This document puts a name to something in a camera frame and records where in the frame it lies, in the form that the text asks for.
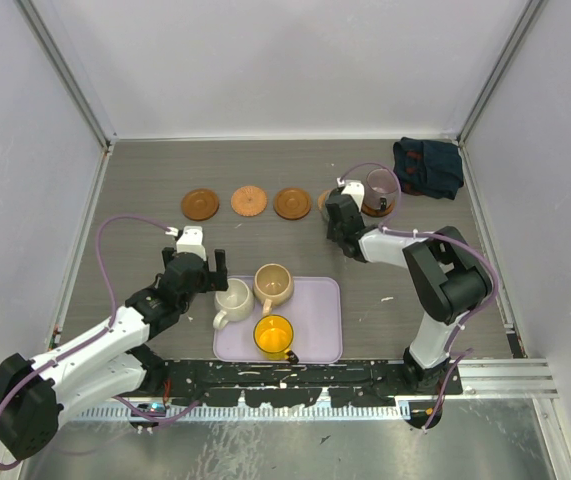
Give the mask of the purple glass mug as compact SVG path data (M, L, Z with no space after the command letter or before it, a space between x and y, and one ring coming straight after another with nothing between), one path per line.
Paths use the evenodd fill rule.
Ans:
M393 174L383 168L371 170L364 181L365 198L363 203L374 209L385 209L397 200L398 188Z

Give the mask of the white ceramic mug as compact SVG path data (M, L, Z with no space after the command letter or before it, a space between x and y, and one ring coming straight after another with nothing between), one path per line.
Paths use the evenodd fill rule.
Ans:
M213 327L221 330L230 323L246 320L254 310L254 294L241 279L230 278L225 291L217 291L214 296L216 315Z

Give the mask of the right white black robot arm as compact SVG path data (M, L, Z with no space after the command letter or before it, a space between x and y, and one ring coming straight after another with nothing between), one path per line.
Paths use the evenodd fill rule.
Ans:
M367 226L350 194L336 188L325 200L327 238L362 263L407 269L424 314L403 354L405 385L431 390L450 360L454 337L466 320L493 297L498 286L491 265L451 226L436 232L392 231Z

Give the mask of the light woven coaster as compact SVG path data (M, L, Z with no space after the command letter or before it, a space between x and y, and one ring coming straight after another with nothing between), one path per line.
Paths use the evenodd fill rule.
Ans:
M325 205L325 201L326 201L326 199L327 199L327 197L328 197L328 195L329 195L330 193L331 193L331 190L328 189L328 190L323 191L323 192L320 194L320 196L318 197L318 199L317 199L317 206L318 206L318 209L319 209L320 211L323 210L324 205Z
M231 196L231 207L243 217L261 214L268 204L266 192L257 186L247 185L238 188Z

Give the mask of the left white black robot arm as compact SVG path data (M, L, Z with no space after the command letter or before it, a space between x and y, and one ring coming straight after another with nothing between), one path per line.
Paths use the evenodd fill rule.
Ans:
M0 443L15 462L42 450L77 414L111 397L159 393L164 362L147 343L174 326L200 293L228 287L226 253L216 268L193 252L163 251L165 270L114 315L47 353L15 353L0 364ZM0 470L6 469L0 461Z

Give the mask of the dark wooden coaster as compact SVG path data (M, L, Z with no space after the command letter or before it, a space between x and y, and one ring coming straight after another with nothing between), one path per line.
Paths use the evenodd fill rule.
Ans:
M279 191L273 200L273 207L278 216L285 220L299 220L311 210L311 197L303 189L288 187Z
M369 217L373 217L373 218L382 218L385 216L390 215L395 208L395 202L392 201L385 209L381 210L381 209L374 209L369 207L366 203L362 204L362 208L361 211L363 214L369 216Z
M198 188L184 195L181 200L183 215L193 221L212 218L220 206L219 197L210 189Z

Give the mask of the beige ceramic mug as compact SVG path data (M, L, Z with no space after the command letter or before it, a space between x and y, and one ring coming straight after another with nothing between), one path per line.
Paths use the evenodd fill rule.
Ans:
M294 281L287 268L280 264L261 266L254 275L253 292L262 305L262 315L270 315L286 303L294 293Z

